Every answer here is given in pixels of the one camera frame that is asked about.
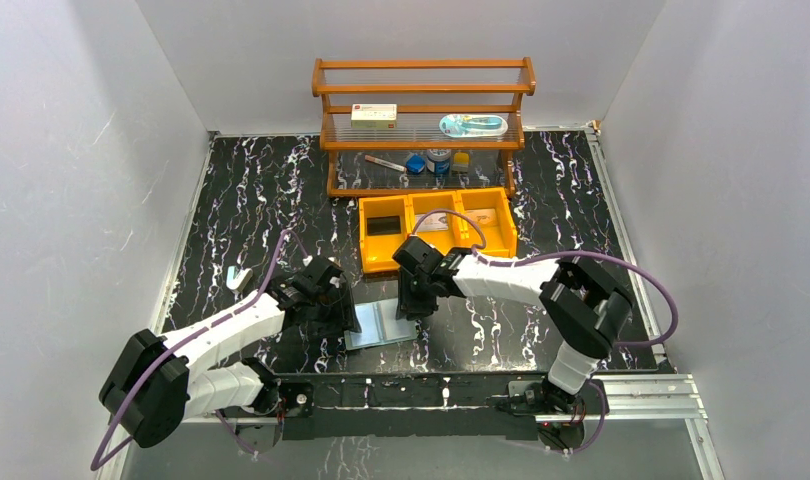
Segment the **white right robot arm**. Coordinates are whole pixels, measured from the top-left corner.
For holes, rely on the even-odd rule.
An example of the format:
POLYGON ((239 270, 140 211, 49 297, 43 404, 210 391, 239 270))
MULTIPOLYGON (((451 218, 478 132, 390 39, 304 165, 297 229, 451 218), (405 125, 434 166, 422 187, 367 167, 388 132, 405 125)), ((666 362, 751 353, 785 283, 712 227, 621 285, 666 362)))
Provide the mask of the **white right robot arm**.
POLYGON ((441 253, 410 236, 393 253, 400 290, 434 304, 439 297, 492 297, 541 307, 562 338, 544 389, 579 393, 629 320, 632 295, 601 265, 604 256, 571 251, 557 259, 503 259, 453 247, 441 253))

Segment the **green card holder wallet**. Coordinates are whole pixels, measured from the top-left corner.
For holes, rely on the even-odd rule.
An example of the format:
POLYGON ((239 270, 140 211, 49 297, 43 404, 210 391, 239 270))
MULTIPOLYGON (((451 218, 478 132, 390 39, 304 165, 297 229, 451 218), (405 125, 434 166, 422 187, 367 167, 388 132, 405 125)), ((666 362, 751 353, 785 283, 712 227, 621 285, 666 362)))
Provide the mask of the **green card holder wallet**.
POLYGON ((344 333, 347 351, 384 346, 417 338, 415 321, 399 318, 396 299, 385 299, 355 306, 359 332, 344 333))

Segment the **orange three-compartment bin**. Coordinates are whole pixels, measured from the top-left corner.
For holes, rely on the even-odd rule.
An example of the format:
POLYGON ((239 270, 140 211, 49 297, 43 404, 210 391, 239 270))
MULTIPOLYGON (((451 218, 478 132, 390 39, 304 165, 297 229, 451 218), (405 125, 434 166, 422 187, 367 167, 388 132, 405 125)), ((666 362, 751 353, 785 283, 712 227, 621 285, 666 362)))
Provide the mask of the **orange three-compartment bin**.
POLYGON ((502 188, 369 197, 359 200, 362 271, 397 270, 393 254, 412 232, 443 253, 483 243, 489 256, 517 254, 518 232, 502 188))

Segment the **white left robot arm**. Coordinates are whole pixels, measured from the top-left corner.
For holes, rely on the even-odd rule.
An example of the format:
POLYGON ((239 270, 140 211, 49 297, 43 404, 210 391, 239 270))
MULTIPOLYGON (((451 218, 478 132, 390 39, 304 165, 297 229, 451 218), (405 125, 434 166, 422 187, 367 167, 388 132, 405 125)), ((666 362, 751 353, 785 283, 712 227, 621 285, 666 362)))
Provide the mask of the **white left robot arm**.
POLYGON ((165 440, 186 419, 227 408, 260 415, 287 409, 280 378, 254 358, 223 367, 248 345, 293 326, 323 337, 358 331, 351 288, 340 265, 312 256, 235 305, 182 330, 132 335, 99 392, 113 422, 138 446, 165 440))

